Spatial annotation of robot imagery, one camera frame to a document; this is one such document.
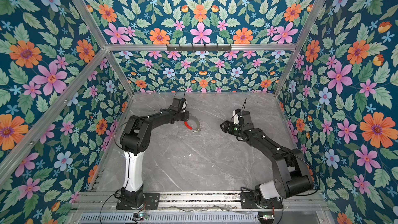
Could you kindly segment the large keyring with red grip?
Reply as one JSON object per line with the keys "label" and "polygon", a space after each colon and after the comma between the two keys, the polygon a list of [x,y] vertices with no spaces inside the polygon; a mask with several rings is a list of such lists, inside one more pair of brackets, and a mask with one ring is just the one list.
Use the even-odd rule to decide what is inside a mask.
{"label": "large keyring with red grip", "polygon": [[187,121],[184,121],[184,125],[193,133],[200,132],[202,129],[202,124],[199,118],[190,115]]}

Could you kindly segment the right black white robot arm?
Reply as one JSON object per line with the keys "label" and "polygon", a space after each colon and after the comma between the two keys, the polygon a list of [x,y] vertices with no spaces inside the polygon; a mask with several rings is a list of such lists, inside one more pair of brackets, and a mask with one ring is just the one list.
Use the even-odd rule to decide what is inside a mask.
{"label": "right black white robot arm", "polygon": [[272,180],[257,185],[254,190],[241,188],[244,196],[249,197],[257,206],[264,207],[277,198],[287,199],[314,188],[309,165],[299,150],[277,144],[252,123],[235,124],[226,120],[220,128],[224,133],[260,151],[272,164]]}

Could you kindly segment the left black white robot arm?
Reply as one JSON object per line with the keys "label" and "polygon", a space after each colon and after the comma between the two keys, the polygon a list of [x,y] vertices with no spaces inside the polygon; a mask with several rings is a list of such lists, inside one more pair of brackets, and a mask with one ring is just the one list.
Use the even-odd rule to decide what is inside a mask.
{"label": "left black white robot arm", "polygon": [[162,109],[148,116],[131,116],[120,138],[125,157],[125,180],[117,197],[117,210],[141,209],[147,203],[144,194],[143,160],[152,130],[176,121],[188,121],[187,110]]}

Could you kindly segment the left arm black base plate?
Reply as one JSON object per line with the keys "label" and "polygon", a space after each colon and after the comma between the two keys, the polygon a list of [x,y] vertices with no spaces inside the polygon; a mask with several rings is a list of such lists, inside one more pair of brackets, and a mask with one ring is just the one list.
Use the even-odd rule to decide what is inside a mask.
{"label": "left arm black base plate", "polygon": [[160,203],[159,193],[138,193],[138,194],[124,194],[119,197],[116,206],[117,210],[155,210],[158,209]]}

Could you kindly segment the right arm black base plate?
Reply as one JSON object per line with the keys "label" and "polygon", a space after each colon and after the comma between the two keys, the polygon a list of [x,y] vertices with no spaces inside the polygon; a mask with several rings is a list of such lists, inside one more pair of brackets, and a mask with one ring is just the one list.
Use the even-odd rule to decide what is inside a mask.
{"label": "right arm black base plate", "polygon": [[264,199],[260,194],[248,191],[240,193],[242,209],[282,209],[283,204],[280,198]]}

